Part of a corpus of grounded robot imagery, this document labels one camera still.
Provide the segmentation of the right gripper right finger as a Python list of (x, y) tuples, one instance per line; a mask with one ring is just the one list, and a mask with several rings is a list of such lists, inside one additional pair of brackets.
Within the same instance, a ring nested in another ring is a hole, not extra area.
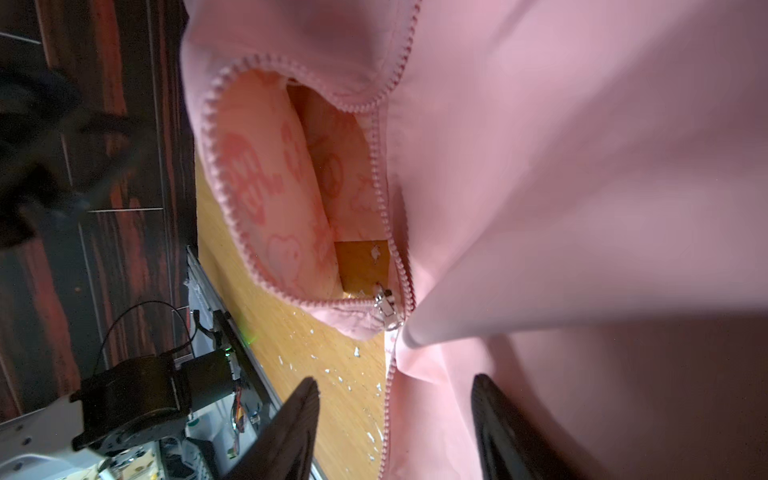
[(478, 374), (473, 379), (471, 409), (483, 479), (576, 477), (576, 473), (485, 374)]

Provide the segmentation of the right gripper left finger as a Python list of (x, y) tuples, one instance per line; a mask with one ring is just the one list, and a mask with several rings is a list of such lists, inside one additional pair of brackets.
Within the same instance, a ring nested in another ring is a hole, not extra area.
[(319, 388), (304, 378), (241, 460), (224, 476), (232, 480), (310, 478), (320, 413)]

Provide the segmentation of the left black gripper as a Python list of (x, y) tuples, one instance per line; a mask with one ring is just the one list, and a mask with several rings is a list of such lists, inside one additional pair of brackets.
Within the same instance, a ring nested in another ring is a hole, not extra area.
[[(124, 143), (97, 159), (79, 187), (54, 171), (64, 136), (116, 135)], [(137, 119), (86, 107), (62, 73), (10, 65), (1, 69), (1, 246), (18, 247), (36, 235), (75, 226), (150, 153), (150, 128)]]

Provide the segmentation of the pink zip-up jacket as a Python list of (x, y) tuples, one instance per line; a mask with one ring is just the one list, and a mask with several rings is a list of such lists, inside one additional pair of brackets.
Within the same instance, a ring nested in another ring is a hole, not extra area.
[(766, 477), (765, 2), (186, 8), (251, 278), (385, 338), (381, 478), (483, 479), (478, 374), (576, 478)]

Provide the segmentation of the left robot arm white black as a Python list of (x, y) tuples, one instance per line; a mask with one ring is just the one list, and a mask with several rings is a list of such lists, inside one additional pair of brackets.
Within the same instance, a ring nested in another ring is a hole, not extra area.
[[(105, 158), (82, 189), (64, 186), (48, 153), (65, 134), (115, 135), (122, 147)], [(13, 249), (47, 230), (75, 225), (151, 151), (142, 121), (92, 110), (77, 87), (53, 70), (1, 70), (1, 246)], [(181, 432), (189, 416), (235, 387), (227, 353), (217, 349), (184, 363), (173, 351), (126, 360), (88, 378), (77, 391), (6, 423), (1, 430), (5, 479), (60, 479), (135, 447)]]

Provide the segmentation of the silver zipper slider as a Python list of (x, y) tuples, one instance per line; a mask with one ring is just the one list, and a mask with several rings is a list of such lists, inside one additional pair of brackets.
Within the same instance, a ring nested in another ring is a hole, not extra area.
[(374, 286), (373, 315), (385, 331), (398, 330), (403, 324), (394, 293), (380, 283)]

